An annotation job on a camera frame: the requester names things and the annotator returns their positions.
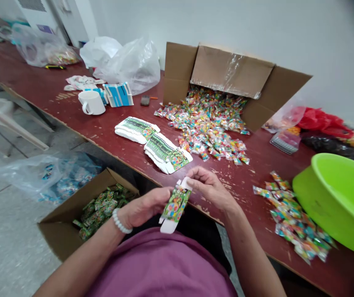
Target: small cardboard box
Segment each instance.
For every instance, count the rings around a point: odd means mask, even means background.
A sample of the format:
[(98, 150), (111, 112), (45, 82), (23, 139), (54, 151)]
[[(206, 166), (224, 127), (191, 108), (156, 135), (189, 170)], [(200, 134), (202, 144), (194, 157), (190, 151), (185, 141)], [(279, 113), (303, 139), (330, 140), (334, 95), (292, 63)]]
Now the small cardboard box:
[(132, 184), (107, 168), (38, 223), (48, 245), (61, 261), (65, 261), (83, 244), (79, 230), (72, 221), (80, 220), (82, 209), (107, 187), (117, 183), (136, 193), (136, 197), (139, 195)]
[(253, 99), (244, 107), (242, 120), (256, 131), (311, 77), (228, 49), (168, 42), (164, 103), (180, 104), (191, 83), (250, 97)]

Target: person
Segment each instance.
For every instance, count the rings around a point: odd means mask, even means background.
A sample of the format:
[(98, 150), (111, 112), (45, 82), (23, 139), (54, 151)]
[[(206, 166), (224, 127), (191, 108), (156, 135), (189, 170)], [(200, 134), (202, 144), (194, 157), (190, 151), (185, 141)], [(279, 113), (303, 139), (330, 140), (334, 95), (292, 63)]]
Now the person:
[[(286, 296), (244, 212), (217, 176), (202, 167), (187, 176), (193, 190), (220, 210), (245, 296)], [(171, 192), (156, 188), (117, 210), (122, 227), (109, 219), (34, 296), (237, 296), (218, 231), (215, 236), (210, 224), (205, 221), (203, 228), (194, 220), (204, 215), (187, 207), (176, 232), (159, 231), (159, 214)], [(151, 221), (157, 227), (147, 228)], [(121, 230), (132, 228), (134, 235), (122, 242)]]

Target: hand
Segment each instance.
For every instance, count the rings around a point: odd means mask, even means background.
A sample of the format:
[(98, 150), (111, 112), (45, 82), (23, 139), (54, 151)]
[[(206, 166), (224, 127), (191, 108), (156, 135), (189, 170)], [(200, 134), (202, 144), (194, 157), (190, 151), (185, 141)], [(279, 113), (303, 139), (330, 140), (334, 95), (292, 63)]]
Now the hand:
[(224, 188), (214, 173), (197, 166), (189, 170), (186, 176), (190, 178), (187, 180), (187, 184), (194, 190), (201, 192), (205, 199), (213, 203), (222, 212), (231, 207), (236, 207), (236, 200)]
[(118, 218), (127, 229), (139, 227), (158, 213), (162, 213), (170, 199), (172, 187), (156, 188), (134, 199), (118, 211)]

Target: cardboard box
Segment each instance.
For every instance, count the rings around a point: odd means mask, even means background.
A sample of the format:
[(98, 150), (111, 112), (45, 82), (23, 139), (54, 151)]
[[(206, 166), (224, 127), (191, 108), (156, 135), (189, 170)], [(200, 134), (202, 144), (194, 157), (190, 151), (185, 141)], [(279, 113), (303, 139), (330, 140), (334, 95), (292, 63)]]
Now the cardboard box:
[(163, 100), (165, 104), (180, 104), (190, 83), (246, 96), (252, 99), (243, 110), (242, 120), (256, 131), (311, 77), (228, 49), (168, 42)]
[(80, 220), (82, 209), (107, 187), (117, 183), (136, 193), (136, 197), (139, 195), (132, 184), (107, 168), (38, 223), (43, 237), (61, 261), (65, 261), (84, 242), (79, 237), (78, 227), (72, 221)]

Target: worn tabletop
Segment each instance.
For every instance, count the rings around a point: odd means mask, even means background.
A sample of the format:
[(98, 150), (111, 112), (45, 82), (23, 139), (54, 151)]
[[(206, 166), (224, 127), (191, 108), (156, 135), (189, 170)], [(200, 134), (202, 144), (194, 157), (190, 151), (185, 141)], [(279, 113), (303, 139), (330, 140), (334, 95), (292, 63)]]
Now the worn tabletop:
[[(250, 136), (228, 132), (247, 146), (249, 165), (236, 166), (231, 161), (218, 161), (212, 157), (203, 162), (198, 155), (193, 161), (173, 174), (162, 173), (144, 154), (143, 145), (132, 142), (114, 133), (114, 127), (128, 116), (141, 118), (156, 124), (161, 133), (178, 146), (180, 130), (170, 128), (168, 120), (154, 116), (163, 98), (163, 73), (160, 83), (142, 95), (158, 97), (150, 106), (140, 105), (141, 94), (134, 96), (134, 106), (106, 107), (102, 115), (88, 116), (82, 112), (78, 91), (66, 92), (65, 79), (73, 75), (89, 75), (83, 63), (71, 65), (67, 70), (48, 70), (29, 66), (8, 42), (0, 43), (0, 83), (11, 89), (82, 137), (102, 148), (121, 162), (146, 176), (160, 186), (174, 186), (187, 171), (200, 165), (214, 172), (244, 210), (255, 234), (267, 255), (305, 278), (316, 287), (334, 296), (354, 296), (354, 252), (338, 244), (332, 249), (327, 262), (319, 258), (311, 265), (305, 263), (293, 250), (293, 245), (274, 233), (275, 222), (270, 215), (273, 208), (264, 198), (252, 192), (252, 186), (264, 187), (271, 181), (270, 171), (291, 182), (292, 178), (310, 164), (314, 152), (304, 145), (292, 156), (288, 156), (269, 143), (271, 134), (259, 130)], [(198, 193), (193, 193), (190, 203), (214, 220), (220, 221), (219, 211)]]

